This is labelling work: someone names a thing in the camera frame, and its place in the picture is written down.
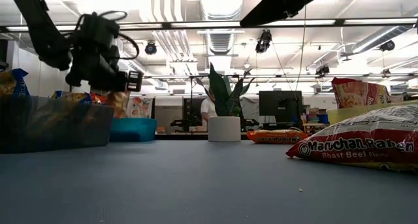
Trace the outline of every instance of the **gray table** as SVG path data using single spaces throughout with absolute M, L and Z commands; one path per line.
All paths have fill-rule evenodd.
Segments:
M 417 222 L 418 177 L 292 160 L 288 148 L 157 141 L 0 155 L 0 223 Z

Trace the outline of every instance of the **black robotic arm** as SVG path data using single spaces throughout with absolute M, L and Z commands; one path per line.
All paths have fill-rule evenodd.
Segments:
M 133 43 L 137 55 L 139 48 L 129 37 L 119 34 L 120 27 L 115 20 L 106 19 L 104 14 L 83 14 L 74 32 L 66 37 L 49 17 L 44 0 L 14 2 L 26 20 L 39 59 L 61 71 L 69 69 L 72 62 L 65 78 L 70 86 L 80 86 L 81 80 L 87 80 L 95 89 L 140 91 L 143 73 L 131 71 L 128 75 L 119 71 L 119 50 L 112 41 L 121 35 Z

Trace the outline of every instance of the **blue plastic bin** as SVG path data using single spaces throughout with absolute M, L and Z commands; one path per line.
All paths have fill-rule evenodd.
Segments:
M 319 123 L 329 124 L 328 114 L 325 114 L 325 115 L 318 115 L 318 122 L 319 122 Z
M 113 119 L 111 142 L 149 142 L 155 139 L 157 120 L 150 118 Z

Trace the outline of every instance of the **chip bag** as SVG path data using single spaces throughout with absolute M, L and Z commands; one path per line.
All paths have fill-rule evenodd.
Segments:
M 418 172 L 418 105 L 392 106 L 346 119 L 294 145 L 289 157 Z
M 334 78 L 332 88 L 339 109 L 391 102 L 387 88 L 379 84 L 349 78 Z
M 257 130 L 248 131 L 248 139 L 255 143 L 271 143 L 271 144 L 296 144 L 302 139 L 308 137 L 305 133 L 295 129 L 286 130 Z
M 22 69 L 0 72 L 0 96 L 13 95 L 29 96 L 24 77 L 27 75 Z
M 67 91 L 55 91 L 53 99 L 64 99 L 74 103 L 94 103 L 104 104 L 105 99 L 96 94 L 89 93 L 70 93 Z
M 114 117 L 126 118 L 127 102 L 129 100 L 129 92 L 110 92 L 106 96 L 106 105 L 114 107 Z

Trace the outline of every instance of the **person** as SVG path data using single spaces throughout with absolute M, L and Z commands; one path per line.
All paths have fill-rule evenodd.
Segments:
M 202 126 L 207 130 L 207 125 L 209 118 L 216 117 L 215 110 L 215 95 L 211 89 L 209 89 L 209 96 L 203 100 L 201 105 L 201 115 L 202 115 Z

